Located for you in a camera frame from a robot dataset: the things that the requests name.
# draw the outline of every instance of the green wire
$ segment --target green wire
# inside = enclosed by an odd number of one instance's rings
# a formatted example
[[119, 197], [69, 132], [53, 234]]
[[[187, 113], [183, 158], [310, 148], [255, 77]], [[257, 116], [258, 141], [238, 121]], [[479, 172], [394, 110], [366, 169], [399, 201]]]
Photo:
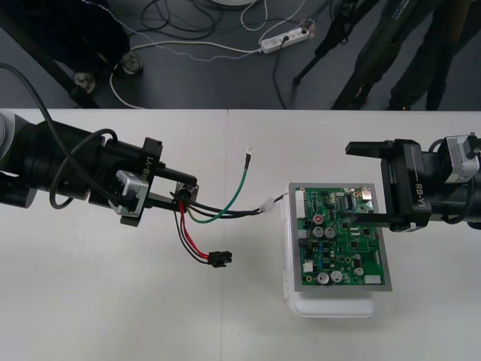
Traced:
[[213, 222], [214, 220], [217, 220], [219, 219], [220, 217], [222, 217], [226, 211], [228, 211], [228, 209], [234, 204], [235, 200], [237, 199], [237, 197], [239, 196], [239, 193], [241, 192], [242, 190], [242, 187], [244, 186], [244, 182], [246, 180], [246, 176], [247, 176], [247, 169], [244, 169], [244, 174], [242, 174], [242, 179], [240, 180], [240, 184], [239, 184], [239, 187], [237, 188], [237, 191], [235, 192], [234, 196], [232, 197], [231, 201], [226, 205], [226, 207], [224, 209], [222, 209], [219, 214], [217, 214], [215, 217], [212, 217], [208, 220], [198, 220], [197, 218], [195, 218], [195, 216], [192, 214], [192, 212], [190, 211], [189, 207], [187, 207], [187, 213], [189, 213], [189, 216], [192, 218], [192, 220], [194, 222], [197, 222], [197, 223], [210, 223], [210, 222]]

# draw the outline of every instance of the white cable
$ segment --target white cable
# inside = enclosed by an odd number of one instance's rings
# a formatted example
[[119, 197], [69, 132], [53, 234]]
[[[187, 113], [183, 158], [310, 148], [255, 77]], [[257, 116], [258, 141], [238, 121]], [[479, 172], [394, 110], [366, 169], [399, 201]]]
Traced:
[[[159, 41], [159, 42], [151, 43], [151, 44], [142, 44], [142, 45], [138, 45], [136, 47], [133, 47], [132, 50], [144, 49], [145, 47], [158, 47], [161, 44], [209, 45], [211, 47], [220, 47], [222, 49], [236, 51], [238, 53], [244, 53], [241, 57], [248, 56], [248, 55], [253, 53], [250, 50], [235, 49], [234, 47], [227, 47], [225, 45], [211, 43], [209, 41], [175, 41], [175, 40]], [[130, 104], [130, 103], [128, 103], [128, 102], [126, 102], [125, 100], [122, 99], [122, 97], [119, 95], [119, 93], [113, 87], [113, 73], [110, 75], [110, 88], [112, 89], [112, 93], [116, 96], [116, 98], [119, 99], [119, 101], [121, 103], [123, 103], [124, 105], [126, 105], [127, 107], [132, 108], [132, 109], [146, 109], [146, 108], [138, 107], [137, 105]]]
[[282, 24], [284, 24], [286, 21], [289, 21], [289, 20], [291, 20], [293, 17], [295, 17], [295, 16], [297, 15], [297, 13], [302, 9], [302, 7], [304, 6], [305, 3], [306, 3], [306, 0], [302, 0], [301, 5], [300, 5], [299, 8], [294, 12], [293, 15], [291, 15], [290, 17], [288, 17], [288, 18], [285, 19], [285, 20], [282, 20], [281, 22], [279, 22], [279, 23], [277, 23], [276, 25], [270, 27], [269, 29], [267, 29], [267, 30], [265, 31], [265, 33], [262, 34], [262, 36], [260, 37], [260, 39], [259, 39], [259, 45], [261, 44], [262, 39], [264, 39], [264, 37], [265, 37], [269, 32], [271, 32], [271, 30], [277, 28], [279, 25], [282, 25]]
[[188, 53], [179, 53], [177, 51], [175, 51], [174, 49], [171, 49], [170, 47], [163, 47], [163, 46], [160, 46], [159, 44], [183, 44], [182, 42], [172, 42], [172, 41], [160, 41], [160, 42], [155, 42], [154, 40], [152, 40], [152, 38], [150, 38], [149, 35], [145, 35], [143, 32], [136, 32], [134, 29], [130, 29], [126, 24], [124, 24], [122, 21], [118, 20], [112, 13], [112, 11], [110, 11], [109, 9], [107, 9], [105, 6], [103, 5], [100, 5], [100, 4], [96, 4], [96, 3], [93, 3], [93, 2], [88, 2], [87, 0], [81, 0], [83, 3], [85, 4], [88, 4], [88, 5], [93, 5], [93, 6], [96, 6], [98, 8], [101, 8], [103, 11], [107, 11], [110, 16], [115, 20], [117, 21], [121, 26], [123, 26], [124, 28], [126, 28], [127, 30], [129, 30], [130, 32], [133, 32], [134, 34], [138, 34], [138, 35], [142, 35], [143, 37], [145, 37], [151, 44], [152, 46], [155, 46], [155, 47], [158, 47], [159, 49], [163, 49], [163, 50], [168, 50], [170, 51], [171, 53], [175, 54], [175, 55], [185, 55], [185, 56], [188, 56], [190, 59], [192, 60], [195, 60], [196, 62], [212, 62], [214, 59], [232, 59], [232, 60], [239, 60], [239, 59], [242, 59], [242, 58], [245, 58], [246, 56], [249, 56], [250, 54], [254, 54], [254, 53], [259, 53], [261, 52], [261, 49], [257, 49], [257, 50], [242, 50], [243, 53], [245, 53], [244, 55], [242, 56], [226, 56], [226, 55], [216, 55], [216, 56], [213, 56], [209, 59], [199, 59], [199, 58], [195, 58], [194, 56], [188, 54]]
[[246, 13], [246, 11], [248, 11], [258, 0], [254, 0], [247, 8], [244, 9], [244, 11], [242, 11], [242, 14], [240, 14], [240, 23], [242, 24], [242, 26], [244, 27], [244, 29], [250, 31], [250, 32], [257, 32], [258, 30], [262, 29], [266, 22], [268, 21], [268, 16], [269, 16], [269, 13], [268, 13], [268, 0], [264, 0], [264, 9], [265, 9], [265, 18], [264, 18], [264, 22], [260, 25], [260, 27], [258, 28], [250, 28], [248, 27], [246, 24], [244, 24], [244, 14]]

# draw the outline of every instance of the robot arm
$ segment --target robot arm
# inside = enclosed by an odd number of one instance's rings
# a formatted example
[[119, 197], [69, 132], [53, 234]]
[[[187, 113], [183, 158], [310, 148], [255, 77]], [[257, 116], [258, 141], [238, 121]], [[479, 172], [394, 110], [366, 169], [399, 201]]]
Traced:
[[[55, 127], [69, 151], [92, 135], [61, 123]], [[28, 208], [37, 190], [53, 193], [55, 205], [56, 193], [70, 199], [89, 197], [91, 204], [114, 209], [121, 223], [137, 226], [145, 208], [178, 210], [173, 199], [150, 192], [154, 177], [176, 181], [176, 195], [196, 199], [197, 179], [166, 168], [160, 162], [161, 154], [160, 141], [146, 138], [139, 148], [118, 141], [116, 135], [108, 141], [102, 135], [91, 137], [78, 149], [75, 159], [101, 188], [118, 198], [114, 202], [92, 189], [78, 171], [68, 166], [46, 122], [34, 125], [16, 114], [0, 111], [0, 202]]]
[[346, 154], [381, 158], [386, 214], [354, 214], [360, 224], [412, 232], [429, 221], [481, 226], [481, 140], [446, 137], [422, 151], [415, 141], [350, 142]]

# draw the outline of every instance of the power strip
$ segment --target power strip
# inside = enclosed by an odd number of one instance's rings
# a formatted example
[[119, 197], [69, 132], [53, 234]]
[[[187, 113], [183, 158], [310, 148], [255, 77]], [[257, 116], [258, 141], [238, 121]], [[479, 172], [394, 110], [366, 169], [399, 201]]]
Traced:
[[280, 45], [283, 43], [285, 37], [288, 37], [289, 40], [286, 40], [283, 45], [283, 49], [285, 47], [289, 47], [293, 44], [299, 43], [308, 39], [310, 33], [306, 29], [297, 28], [291, 30], [290, 32], [285, 32], [283, 34], [279, 34], [274, 38], [269, 38], [261, 41], [261, 49], [262, 52], [265, 54], [272, 53], [273, 51], [279, 50]]

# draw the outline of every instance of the floor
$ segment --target floor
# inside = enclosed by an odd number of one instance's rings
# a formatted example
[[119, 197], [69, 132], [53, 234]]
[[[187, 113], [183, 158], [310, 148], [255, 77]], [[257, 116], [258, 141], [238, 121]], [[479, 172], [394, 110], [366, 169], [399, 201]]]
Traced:
[[[141, 28], [139, 15], [148, 3], [133, 0], [110, 0], [116, 16], [132, 29]], [[300, 3], [290, 0], [268, 1], [269, 18], [290, 15]], [[207, 19], [197, 12], [189, 0], [169, 3], [172, 13], [199, 26], [207, 25]], [[295, 20], [302, 20], [319, 1], [307, 0]], [[349, 43], [333, 49], [303, 80], [296, 92], [292, 92], [292, 78], [312, 59], [313, 51], [325, 36], [330, 25], [328, 13], [321, 16], [316, 37], [283, 50], [280, 59], [278, 82], [288, 108], [329, 109], [352, 73], [355, 59], [363, 44], [369, 38], [380, 15], [383, 2], [379, 3], [355, 28]], [[239, 25], [240, 12], [224, 14], [220, 29]], [[264, 9], [256, 5], [247, 12], [246, 22], [263, 20]], [[404, 43], [394, 65], [384, 78], [371, 90], [364, 109], [382, 110], [389, 101], [390, 89], [408, 66], [422, 36], [429, 25], [427, 19]], [[278, 27], [271, 34], [287, 31], [292, 25]], [[169, 32], [186, 35], [166, 28]], [[259, 32], [248, 32], [239, 27], [228, 34], [213, 34], [208, 41], [240, 49], [256, 49]], [[160, 34], [149, 34], [154, 41], [169, 38]], [[145, 44], [147, 39], [132, 36], [132, 46]], [[0, 62], [18, 67], [37, 88], [49, 108], [74, 108], [65, 91], [54, 82], [28, 54], [8, 35], [0, 30]], [[193, 45], [171, 45], [177, 52], [186, 52], [194, 57], [209, 58], [215, 55], [237, 56], [227, 50], [215, 47]], [[251, 55], [239, 60], [215, 59], [212, 62], [197, 62], [188, 56], [174, 55], [167, 50], [150, 47], [139, 50], [145, 69], [138, 77], [126, 77], [115, 81], [119, 94], [131, 104], [143, 108], [230, 108], [230, 109], [278, 109], [280, 104], [271, 81], [272, 69], [277, 53]], [[481, 35], [478, 34], [453, 60], [449, 73], [448, 89], [440, 109], [443, 111], [481, 111]], [[35, 103], [28, 97], [22, 85], [11, 75], [0, 73], [0, 108], [34, 108]], [[102, 108], [124, 108], [113, 95], [108, 84], [95, 94], [95, 100]], [[413, 110], [423, 110], [425, 100], [419, 101]]]

